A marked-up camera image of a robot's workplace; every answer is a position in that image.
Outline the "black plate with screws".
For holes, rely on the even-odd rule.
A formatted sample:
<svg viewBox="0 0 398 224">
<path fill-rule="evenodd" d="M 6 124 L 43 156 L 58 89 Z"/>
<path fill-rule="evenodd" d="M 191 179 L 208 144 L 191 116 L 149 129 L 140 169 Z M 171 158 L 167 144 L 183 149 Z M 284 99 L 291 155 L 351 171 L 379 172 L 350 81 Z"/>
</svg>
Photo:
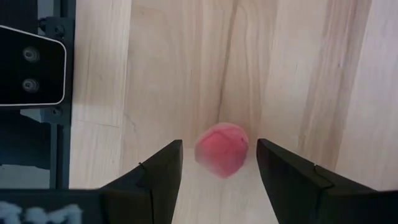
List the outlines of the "black plate with screws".
<svg viewBox="0 0 398 224">
<path fill-rule="evenodd" d="M 58 40 L 0 25 L 0 107 L 61 103 L 67 58 Z"/>
</svg>

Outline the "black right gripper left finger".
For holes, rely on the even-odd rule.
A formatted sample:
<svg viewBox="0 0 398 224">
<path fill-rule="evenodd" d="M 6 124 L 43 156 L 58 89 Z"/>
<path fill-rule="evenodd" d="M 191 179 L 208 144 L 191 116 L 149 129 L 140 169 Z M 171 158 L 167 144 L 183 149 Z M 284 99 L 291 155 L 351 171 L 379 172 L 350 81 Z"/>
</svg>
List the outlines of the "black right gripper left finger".
<svg viewBox="0 0 398 224">
<path fill-rule="evenodd" d="M 182 179 L 182 141 L 174 140 L 101 188 L 105 224 L 172 224 Z"/>
</svg>

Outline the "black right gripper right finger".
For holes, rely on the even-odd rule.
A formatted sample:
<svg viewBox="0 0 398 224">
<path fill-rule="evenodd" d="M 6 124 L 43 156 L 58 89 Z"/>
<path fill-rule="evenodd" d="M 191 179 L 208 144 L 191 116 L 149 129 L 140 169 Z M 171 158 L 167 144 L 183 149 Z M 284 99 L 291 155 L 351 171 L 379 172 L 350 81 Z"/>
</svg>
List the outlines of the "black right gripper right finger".
<svg viewBox="0 0 398 224">
<path fill-rule="evenodd" d="M 398 190 L 371 189 L 267 139 L 256 158 L 279 224 L 398 224 Z"/>
</svg>

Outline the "pink peach toy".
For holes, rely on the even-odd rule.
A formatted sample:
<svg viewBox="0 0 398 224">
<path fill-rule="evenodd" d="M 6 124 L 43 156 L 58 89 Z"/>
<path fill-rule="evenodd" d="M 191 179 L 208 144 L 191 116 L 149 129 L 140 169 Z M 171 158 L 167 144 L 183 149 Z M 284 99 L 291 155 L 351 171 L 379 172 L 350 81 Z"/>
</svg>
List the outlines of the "pink peach toy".
<svg viewBox="0 0 398 224">
<path fill-rule="evenodd" d="M 227 179 L 243 166 L 249 139 L 243 128 L 218 123 L 206 130 L 195 144 L 195 160 L 209 172 Z"/>
</svg>

